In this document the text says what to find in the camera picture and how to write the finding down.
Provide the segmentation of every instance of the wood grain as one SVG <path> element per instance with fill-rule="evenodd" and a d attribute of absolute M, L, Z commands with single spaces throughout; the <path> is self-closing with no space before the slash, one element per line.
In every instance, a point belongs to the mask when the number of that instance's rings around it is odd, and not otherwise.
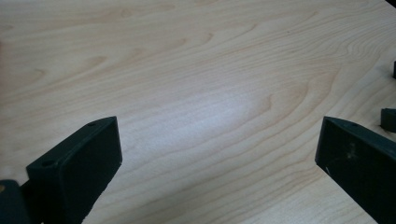
<path fill-rule="evenodd" d="M 388 138 L 382 0 L 0 1 L 0 178 L 117 116 L 84 223 L 375 223 L 314 163 L 323 116 Z"/>

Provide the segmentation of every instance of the black object edge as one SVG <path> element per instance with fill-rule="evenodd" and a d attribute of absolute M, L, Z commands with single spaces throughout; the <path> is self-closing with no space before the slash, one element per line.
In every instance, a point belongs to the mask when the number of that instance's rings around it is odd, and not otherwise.
<path fill-rule="evenodd" d="M 396 143 L 325 117 L 315 160 L 378 223 L 396 223 Z"/>

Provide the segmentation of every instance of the black plastic part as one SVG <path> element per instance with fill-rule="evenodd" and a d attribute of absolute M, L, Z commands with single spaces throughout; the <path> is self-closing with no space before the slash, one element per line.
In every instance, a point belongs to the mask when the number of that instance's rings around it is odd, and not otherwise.
<path fill-rule="evenodd" d="M 316 163 L 378 223 L 396 223 L 396 143 L 325 117 Z"/>
<path fill-rule="evenodd" d="M 70 135 L 26 168 L 30 180 L 24 189 L 38 199 L 29 208 L 42 219 L 35 222 L 80 224 L 121 161 L 115 117 L 91 122 Z"/>
<path fill-rule="evenodd" d="M 381 127 L 391 133 L 396 133 L 396 109 L 381 110 Z"/>
<path fill-rule="evenodd" d="M 31 223 L 20 186 L 15 180 L 0 180 L 0 223 Z"/>

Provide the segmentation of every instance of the light wood surface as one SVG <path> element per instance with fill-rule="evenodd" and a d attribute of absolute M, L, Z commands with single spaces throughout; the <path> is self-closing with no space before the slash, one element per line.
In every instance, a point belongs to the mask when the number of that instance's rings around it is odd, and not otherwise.
<path fill-rule="evenodd" d="M 314 162 L 323 116 L 388 138 L 382 0 L 0 0 L 0 178 L 117 116 L 84 223 L 375 223 Z"/>

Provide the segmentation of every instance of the wooden table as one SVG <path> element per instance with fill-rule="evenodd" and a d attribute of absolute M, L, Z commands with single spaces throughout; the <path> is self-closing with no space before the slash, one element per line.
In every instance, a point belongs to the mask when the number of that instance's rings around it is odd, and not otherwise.
<path fill-rule="evenodd" d="M 395 107 L 383 0 L 0 0 L 0 179 L 117 116 L 84 223 L 375 223 L 314 162 L 323 116 Z"/>

